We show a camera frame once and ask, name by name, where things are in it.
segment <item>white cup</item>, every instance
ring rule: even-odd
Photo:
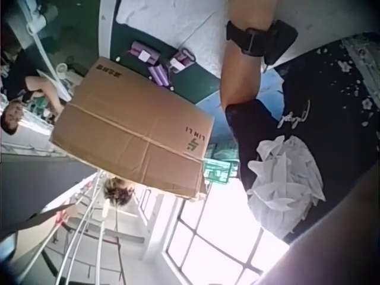
[[[55,68],[55,72],[57,73],[57,76],[59,79],[66,79],[66,72],[67,72],[67,64],[65,63],[60,63],[59,65],[57,65],[57,67]]]

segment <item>purple object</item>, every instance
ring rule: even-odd
[[[197,60],[195,58],[195,56],[188,49],[186,49],[186,48],[181,49],[178,53],[175,54],[175,56],[173,56],[171,58],[171,60],[173,58],[175,58],[182,65],[184,65],[185,68],[191,66]],[[170,66],[170,70],[173,71],[173,73],[179,73],[180,72],[180,70],[178,70],[177,68],[175,68],[173,65]]]
[[[147,63],[154,65],[159,60],[160,54],[156,50],[144,46],[142,43],[139,42],[133,42],[131,50],[129,50],[129,53],[138,58],[141,55],[142,51],[145,51],[150,55],[149,59],[146,61]]]
[[[167,76],[167,73],[161,64],[150,66],[148,67],[148,70],[152,75],[154,82],[156,82],[158,86],[170,86],[169,77]]]

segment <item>black wrist strap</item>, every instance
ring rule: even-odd
[[[227,23],[227,40],[234,41],[249,56],[262,57],[268,47],[269,31],[247,28],[245,31],[236,27],[231,21]]]

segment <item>person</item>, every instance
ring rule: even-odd
[[[276,6],[277,0],[229,1],[229,18],[240,30],[268,31]],[[379,224],[379,47],[377,34],[362,34],[276,67],[285,105],[277,121],[257,99],[262,58],[228,42],[220,100],[245,190],[257,179],[248,163],[259,159],[260,142],[284,135],[299,138],[312,153],[326,199],[284,237],[289,252],[257,284],[358,284],[350,279],[371,272]]]
[[[24,115],[23,106],[34,98],[45,97],[57,114],[63,111],[55,86],[48,78],[39,75],[24,50],[11,63],[2,84],[9,103],[0,117],[0,126],[8,135],[16,133]]]
[[[103,184],[104,198],[109,199],[114,206],[127,205],[135,192],[133,182],[117,177],[107,178]]]

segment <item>crumpled white paper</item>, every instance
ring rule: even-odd
[[[261,141],[262,161],[250,161],[257,174],[248,205],[263,228],[283,239],[306,218],[309,209],[325,201],[322,177],[313,155],[298,137]]]

